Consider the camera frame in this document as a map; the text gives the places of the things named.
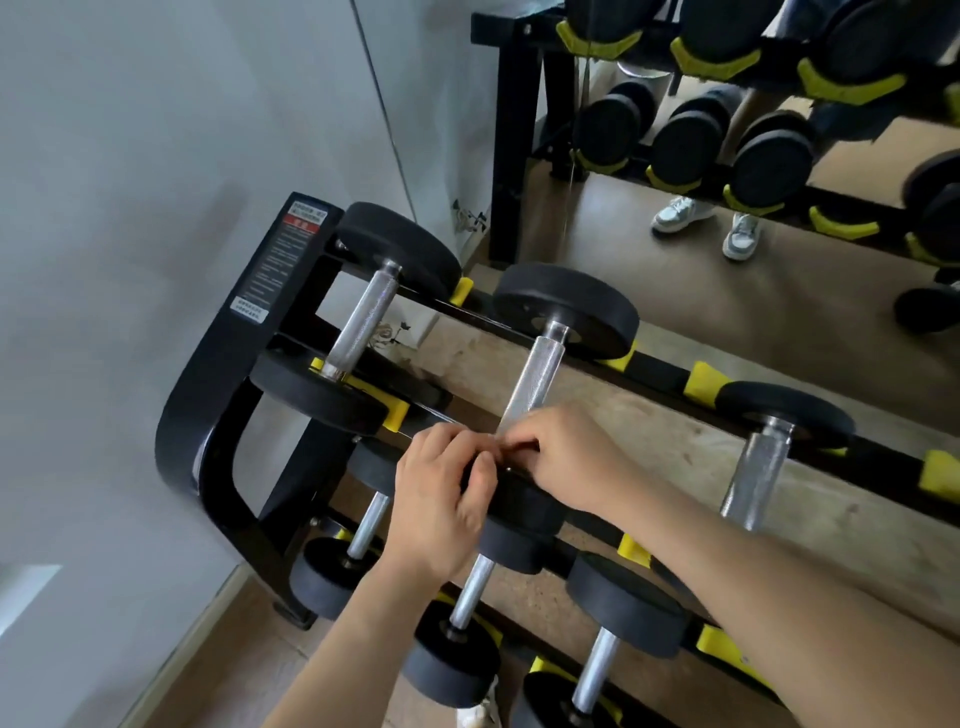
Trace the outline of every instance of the white wall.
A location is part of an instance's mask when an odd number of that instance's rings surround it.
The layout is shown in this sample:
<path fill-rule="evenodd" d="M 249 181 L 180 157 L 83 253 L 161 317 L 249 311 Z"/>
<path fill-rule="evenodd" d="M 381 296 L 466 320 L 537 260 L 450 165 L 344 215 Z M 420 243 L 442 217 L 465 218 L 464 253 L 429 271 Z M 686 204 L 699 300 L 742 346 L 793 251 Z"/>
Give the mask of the white wall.
<path fill-rule="evenodd" d="M 9 0 L 0 99 L 0 562 L 62 565 L 0 722 L 104 728 L 236 561 L 154 467 L 187 357 L 291 190 L 410 209 L 348 0 Z"/>
<path fill-rule="evenodd" d="M 470 14 L 503 0 L 356 0 L 417 222 L 459 253 L 450 207 L 490 207 L 497 51 Z"/>

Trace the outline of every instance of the dumbbell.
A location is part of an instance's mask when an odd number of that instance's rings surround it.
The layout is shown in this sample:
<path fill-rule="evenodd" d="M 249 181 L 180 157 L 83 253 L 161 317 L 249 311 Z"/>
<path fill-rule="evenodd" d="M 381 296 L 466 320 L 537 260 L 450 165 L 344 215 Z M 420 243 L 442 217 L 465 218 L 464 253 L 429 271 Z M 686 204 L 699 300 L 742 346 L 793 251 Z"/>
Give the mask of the dumbbell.
<path fill-rule="evenodd" d="M 908 30 L 904 5 L 890 0 L 840 5 L 808 46 L 818 73 L 842 85 L 868 84 L 894 73 Z"/>
<path fill-rule="evenodd" d="M 663 0 L 566 0 L 566 22 L 580 40 L 616 43 L 653 20 Z"/>
<path fill-rule="evenodd" d="M 447 300 L 460 281 L 460 263 L 446 245 L 392 210 L 354 203 L 337 226 L 340 242 L 373 271 L 370 283 L 319 372 L 279 349 L 257 357 L 250 380 L 301 414 L 326 425 L 369 436 L 387 407 L 349 384 L 356 366 L 401 283 Z"/>
<path fill-rule="evenodd" d="M 507 269 L 493 293 L 500 321 L 536 336 L 497 434 L 543 405 L 565 351 L 580 358 L 616 359 L 629 353 L 639 317 L 633 305 L 606 283 L 577 271 L 546 263 L 521 263 Z M 525 573 L 542 569 L 563 522 L 564 510 L 543 491 L 528 490 L 520 499 L 526 519 L 497 506 L 501 481 L 480 537 L 480 556 L 453 606 L 434 601 L 427 608 L 403 666 L 403 674 L 427 697 L 454 708 L 480 703 L 500 665 L 493 637 L 472 616 L 495 563 Z M 541 503 L 536 503 L 537 491 Z M 543 511 L 549 510 L 550 516 Z M 552 513 L 560 515 L 554 518 Z"/>
<path fill-rule="evenodd" d="M 941 268 L 932 285 L 901 293 L 894 316 L 911 333 L 938 333 L 960 324 L 960 269 Z"/>
<path fill-rule="evenodd" d="M 960 150 L 918 166 L 900 195 L 910 225 L 908 242 L 937 260 L 960 262 Z"/>
<path fill-rule="evenodd" d="M 600 624 L 580 679 L 532 672 L 523 679 L 510 715 L 513 728 L 615 728 L 600 692 L 620 642 L 660 658 L 675 657 L 688 612 L 626 567 L 582 551 L 566 579 L 566 592 Z"/>
<path fill-rule="evenodd" d="M 622 165 L 657 117 L 657 99 L 643 81 L 625 81 L 577 114 L 573 148 L 596 168 Z"/>
<path fill-rule="evenodd" d="M 781 205 L 809 179 L 815 139 L 813 127 L 795 111 L 764 114 L 737 144 L 730 192 L 754 209 Z"/>
<path fill-rule="evenodd" d="M 783 0 L 684 0 L 680 38 L 698 61 L 726 63 L 754 51 Z"/>
<path fill-rule="evenodd" d="M 654 137 L 648 175 L 675 187 L 698 182 L 720 154 L 737 101 L 712 88 L 680 104 Z"/>
<path fill-rule="evenodd" d="M 303 547 L 290 571 L 290 590 L 319 617 L 336 619 L 366 573 L 376 563 L 370 544 L 394 496 L 396 463 L 403 450 L 379 440 L 361 440 L 347 461 L 347 472 L 373 489 L 373 499 L 350 541 L 322 537 Z"/>
<path fill-rule="evenodd" d="M 740 452 L 720 515 L 748 531 L 760 528 L 780 470 L 795 441 L 816 449 L 847 446 L 856 426 L 828 401 L 779 384 L 732 381 L 720 388 L 717 412 L 754 429 Z M 679 591 L 689 589 L 656 558 L 651 568 Z"/>

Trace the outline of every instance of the dumbbell rack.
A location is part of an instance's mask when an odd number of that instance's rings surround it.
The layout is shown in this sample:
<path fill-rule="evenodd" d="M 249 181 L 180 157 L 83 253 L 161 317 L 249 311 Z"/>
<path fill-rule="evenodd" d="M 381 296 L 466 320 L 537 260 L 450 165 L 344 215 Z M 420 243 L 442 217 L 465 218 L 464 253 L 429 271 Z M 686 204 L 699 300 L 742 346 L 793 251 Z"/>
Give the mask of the dumbbell rack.
<path fill-rule="evenodd" d="M 273 249 L 282 226 L 288 225 L 287 212 L 296 203 L 323 210 L 325 219 L 304 243 L 300 258 L 277 289 L 270 311 L 255 323 L 231 310 L 231 303 L 261 258 Z M 307 362 L 314 356 L 325 357 L 339 333 L 336 327 L 316 315 L 330 285 L 341 270 L 361 278 L 370 276 L 370 272 L 358 266 L 357 260 L 337 246 L 335 227 L 342 215 L 342 210 L 327 203 L 297 193 L 291 195 L 184 368 L 156 431 L 156 465 L 163 480 L 199 506 L 273 590 L 278 599 L 277 609 L 302 628 L 308 628 L 316 616 L 293 596 L 289 586 L 290 569 L 312 523 L 332 518 L 347 529 L 355 528 L 354 523 L 329 508 L 330 498 L 353 450 L 352 437 L 311 421 L 259 516 L 237 492 L 233 459 L 240 437 L 262 397 L 260 389 L 249 379 L 257 357 L 268 345 L 277 343 L 301 350 Z M 529 336 L 496 320 L 487 294 L 471 291 L 459 305 L 430 299 L 405 287 L 401 287 L 400 295 L 525 348 L 532 344 Z M 684 395 L 690 371 L 652 356 L 635 352 L 622 372 L 569 353 L 564 363 L 737 436 L 748 434 L 739 422 L 728 420 Z M 408 403 L 409 409 L 398 428 L 400 434 L 412 437 L 447 419 L 444 411 L 452 400 L 448 392 L 416 378 L 378 353 L 366 349 L 354 372 L 383 392 Z M 790 456 L 931 518 L 960 526 L 960 505 L 918 488 L 924 463 L 917 458 L 860 437 L 852 439 L 844 457 L 802 447 L 791 449 Z M 611 524 L 589 514 L 575 512 L 567 520 L 614 547 L 624 536 Z M 565 577 L 576 553 L 573 546 L 556 540 L 548 570 Z M 508 622 L 503 618 L 494 621 Z M 695 635 L 705 623 L 694 620 L 692 624 L 687 645 L 691 652 L 752 688 L 771 694 L 753 678 L 696 651 Z M 522 631 L 517 629 L 507 624 L 502 631 L 520 634 Z M 544 656 L 561 667 L 564 660 L 569 662 L 549 651 L 545 651 Z"/>
<path fill-rule="evenodd" d="M 583 170 L 571 169 L 571 137 L 576 112 L 576 57 L 570 53 L 557 25 L 564 20 L 563 6 L 556 0 L 517 2 L 497 12 L 476 12 L 472 16 L 470 39 L 475 45 L 498 49 L 496 135 L 493 147 L 493 186 L 491 207 L 490 258 L 494 263 L 516 261 L 520 233 L 520 200 L 528 158 L 552 162 L 553 176 L 568 180 L 583 178 Z M 679 73 L 670 51 L 670 43 L 680 33 L 677 23 L 654 21 L 644 27 L 639 42 L 618 57 L 636 65 Z M 786 38 L 760 40 L 760 60 L 738 73 L 728 83 L 744 87 L 805 96 L 797 75 L 797 64 L 804 56 L 803 45 Z M 537 100 L 542 70 L 547 102 L 546 117 L 538 125 Z M 945 93 L 958 88 L 960 63 L 932 64 L 909 68 L 909 83 L 898 91 L 901 115 L 935 123 L 957 123 L 960 113 Z M 611 174 L 628 182 L 654 186 L 646 176 L 650 148 L 638 145 L 625 167 Z M 703 183 L 689 192 L 697 199 L 734 208 L 723 195 L 730 178 L 730 167 L 714 164 Z M 810 209 L 817 207 L 831 220 L 844 225 L 876 223 L 878 232 L 857 237 L 848 229 L 817 224 Z M 849 195 L 808 185 L 777 211 L 765 215 L 770 220 L 809 231 L 818 231 L 892 255 L 935 263 L 924 252 L 911 250 L 904 239 L 912 220 L 899 207 L 881 205 Z"/>

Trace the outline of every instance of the red label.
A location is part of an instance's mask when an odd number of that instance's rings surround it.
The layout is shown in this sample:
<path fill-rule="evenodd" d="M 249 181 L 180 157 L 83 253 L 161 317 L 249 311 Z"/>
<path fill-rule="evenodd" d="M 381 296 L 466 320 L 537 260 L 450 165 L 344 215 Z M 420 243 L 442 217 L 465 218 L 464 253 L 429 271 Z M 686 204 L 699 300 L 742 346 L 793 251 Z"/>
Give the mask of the red label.
<path fill-rule="evenodd" d="M 320 229 L 319 225 L 307 222 L 296 215 L 291 215 L 289 212 L 283 216 L 283 222 L 293 228 L 299 228 L 302 231 L 307 231 L 311 235 Z"/>

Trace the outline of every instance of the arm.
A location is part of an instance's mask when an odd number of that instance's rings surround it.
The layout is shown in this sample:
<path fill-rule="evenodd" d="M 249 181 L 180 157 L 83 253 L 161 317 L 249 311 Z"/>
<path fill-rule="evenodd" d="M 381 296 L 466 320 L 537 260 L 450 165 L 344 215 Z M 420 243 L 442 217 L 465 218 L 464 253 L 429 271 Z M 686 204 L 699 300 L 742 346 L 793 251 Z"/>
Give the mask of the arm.
<path fill-rule="evenodd" d="M 540 410 L 503 444 L 542 488 L 656 553 L 807 728 L 956 725 L 956 644 L 645 473 L 576 410 Z"/>
<path fill-rule="evenodd" d="M 414 437 L 396 466 L 383 555 L 264 728 L 380 727 L 420 615 L 476 548 L 496 487 L 495 452 L 490 435 L 461 425 Z"/>

